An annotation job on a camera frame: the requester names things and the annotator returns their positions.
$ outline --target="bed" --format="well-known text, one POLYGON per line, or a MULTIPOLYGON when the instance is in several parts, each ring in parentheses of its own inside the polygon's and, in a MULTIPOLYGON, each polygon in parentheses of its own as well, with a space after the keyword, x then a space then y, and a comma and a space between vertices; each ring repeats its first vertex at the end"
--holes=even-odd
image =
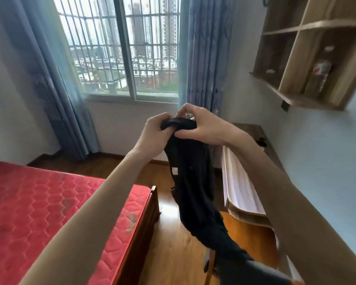
MULTIPOLYGON (((0 285, 20 282, 102 182, 0 162, 0 285)), ((159 214, 155 187, 134 185, 88 284, 137 284, 159 214)))

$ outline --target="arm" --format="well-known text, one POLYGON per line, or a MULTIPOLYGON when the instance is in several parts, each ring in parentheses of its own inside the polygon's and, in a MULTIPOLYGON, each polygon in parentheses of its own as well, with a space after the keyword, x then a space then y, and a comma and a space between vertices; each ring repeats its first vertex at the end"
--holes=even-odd
POLYGON ((167 113, 148 119, 136 146, 49 242, 20 285, 87 284, 142 167, 162 152, 174 128, 167 113))
POLYGON ((250 135, 204 108, 185 104, 198 128, 180 130, 190 138, 228 146, 251 179, 275 233, 308 284, 356 284, 356 256, 331 225, 259 148, 250 135))

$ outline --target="person's left hand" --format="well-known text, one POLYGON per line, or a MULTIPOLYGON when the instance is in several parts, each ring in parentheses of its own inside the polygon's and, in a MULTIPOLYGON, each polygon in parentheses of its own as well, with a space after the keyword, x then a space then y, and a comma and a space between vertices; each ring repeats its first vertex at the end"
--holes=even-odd
POLYGON ((149 162, 166 147, 167 141, 174 133, 174 127, 161 130, 162 121, 173 118, 169 113, 159 114, 147 120, 133 152, 149 162))

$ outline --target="window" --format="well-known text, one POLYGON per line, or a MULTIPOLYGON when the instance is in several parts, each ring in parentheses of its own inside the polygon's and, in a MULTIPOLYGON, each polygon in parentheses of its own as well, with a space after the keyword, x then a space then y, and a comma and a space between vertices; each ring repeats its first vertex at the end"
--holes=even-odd
POLYGON ((176 102, 180 0, 54 2, 82 93, 176 102))

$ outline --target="hand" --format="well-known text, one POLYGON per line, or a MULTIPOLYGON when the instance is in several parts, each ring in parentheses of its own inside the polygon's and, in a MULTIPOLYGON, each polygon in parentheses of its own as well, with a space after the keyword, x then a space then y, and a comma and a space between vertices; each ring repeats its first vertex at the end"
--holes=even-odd
POLYGON ((173 117, 168 113, 149 118, 132 152, 139 154, 145 162, 149 162, 161 153, 175 130, 174 127, 161 130, 161 123, 171 118, 173 117))
POLYGON ((186 113, 194 115, 197 128, 194 130, 179 130, 175 136, 181 139, 194 139, 211 145, 225 145, 228 136, 236 128, 212 114, 209 110, 186 103, 178 111, 177 117, 184 117, 186 113))

